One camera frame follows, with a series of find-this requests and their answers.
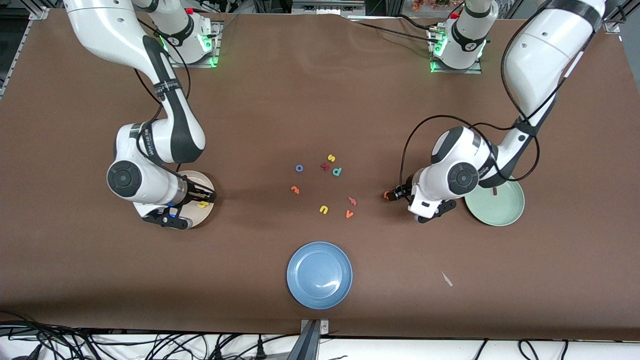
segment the beige plate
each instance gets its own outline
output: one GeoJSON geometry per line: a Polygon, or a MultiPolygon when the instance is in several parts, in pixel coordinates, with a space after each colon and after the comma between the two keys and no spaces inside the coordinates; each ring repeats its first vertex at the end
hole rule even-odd
{"type": "MultiPolygon", "coordinates": [[[[213,188],[211,180],[209,180],[209,178],[201,172],[184,170],[180,171],[179,174],[186,175],[189,180],[193,181],[196,184],[204,185],[211,190],[215,190],[213,188]]],[[[191,227],[194,227],[203,222],[204,219],[209,216],[209,214],[211,213],[211,209],[213,209],[213,203],[210,203],[206,208],[199,208],[197,202],[191,201],[189,204],[186,204],[182,207],[180,217],[191,219],[191,222],[193,223],[191,227]]]]}

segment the white floor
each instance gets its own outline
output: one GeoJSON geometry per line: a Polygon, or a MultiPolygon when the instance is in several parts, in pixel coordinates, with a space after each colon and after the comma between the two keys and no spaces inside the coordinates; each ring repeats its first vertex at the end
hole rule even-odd
{"type": "MultiPolygon", "coordinates": [[[[192,338],[193,335],[185,335],[178,339],[179,342],[192,338]]],[[[97,336],[101,342],[142,342],[153,341],[154,335],[109,335],[97,336]]],[[[207,335],[206,343],[202,338],[189,342],[185,347],[192,350],[197,358],[205,356],[205,350],[211,353],[215,345],[217,335],[207,335]]],[[[267,355],[286,354],[293,347],[296,336],[275,340],[264,344],[267,355]]],[[[236,355],[256,344],[256,335],[244,335],[233,340],[223,349],[223,356],[236,355]]],[[[331,360],[344,357],[345,360],[374,360],[374,359],[420,359],[420,360],[471,360],[480,347],[481,340],[322,340],[318,360],[331,360]]],[[[564,343],[562,341],[532,341],[540,360],[559,360],[564,343]]],[[[36,342],[0,339],[0,360],[10,360],[19,356],[27,356],[36,347],[36,342]]],[[[116,359],[143,360],[152,348],[152,344],[136,345],[130,347],[102,347],[116,359]]],[[[154,359],[162,359],[167,353],[175,349],[172,345],[154,356],[154,359]]],[[[525,346],[525,354],[531,359],[534,356],[525,346]]],[[[59,348],[63,355],[68,352],[59,348]]],[[[255,350],[247,352],[243,357],[249,359],[255,355],[255,350]]],[[[108,356],[100,354],[103,359],[108,356]]],[[[42,350],[40,360],[53,360],[51,351],[42,350]]],[[[191,359],[187,352],[173,354],[169,359],[191,359]]],[[[482,360],[525,360],[518,351],[517,341],[494,340],[489,341],[481,353],[482,360]]],[[[565,360],[638,360],[640,359],[640,343],[613,343],[595,341],[571,341],[566,352],[565,360]]]]}

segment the green plate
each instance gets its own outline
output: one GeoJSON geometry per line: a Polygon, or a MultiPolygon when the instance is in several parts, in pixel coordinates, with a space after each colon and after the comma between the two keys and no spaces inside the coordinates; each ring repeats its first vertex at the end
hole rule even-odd
{"type": "Polygon", "coordinates": [[[507,226],[520,218],[524,211],[524,192],[520,184],[507,181],[497,187],[498,195],[493,188],[485,189],[477,186],[465,196],[465,202],[471,214],[478,220],[491,226],[507,226]]]}

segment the table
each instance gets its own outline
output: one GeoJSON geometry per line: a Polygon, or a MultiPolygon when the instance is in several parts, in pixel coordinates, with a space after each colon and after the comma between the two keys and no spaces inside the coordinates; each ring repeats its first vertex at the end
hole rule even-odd
{"type": "MultiPolygon", "coordinates": [[[[420,34],[403,20],[375,23],[420,34]]],[[[52,10],[0,101],[0,307],[83,327],[287,333],[329,318],[344,335],[637,339],[640,97],[616,35],[598,34],[561,89],[515,224],[483,225],[460,201],[422,225],[381,198],[420,120],[512,123],[499,64],[520,24],[496,22],[482,75],[452,75],[429,72],[420,40],[338,16],[240,15],[219,66],[191,71],[207,148],[182,169],[210,175],[220,197],[183,232],[142,222],[107,188],[116,131],[155,103],[133,70],[84,50],[52,10]],[[339,177],[320,168],[328,154],[339,177]],[[285,281],[291,255],[319,240],[354,270],[351,292],[327,311],[299,305],[285,281]]],[[[456,125],[425,125],[407,174],[456,125]]]]}

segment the blue plate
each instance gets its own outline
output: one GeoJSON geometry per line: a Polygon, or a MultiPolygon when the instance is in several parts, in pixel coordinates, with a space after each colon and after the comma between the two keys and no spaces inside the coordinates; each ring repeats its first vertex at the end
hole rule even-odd
{"type": "Polygon", "coordinates": [[[347,255],[332,243],[317,241],[302,246],[287,268],[291,295],[306,307],[324,310],[336,306],[349,293],[353,271],[347,255]]]}

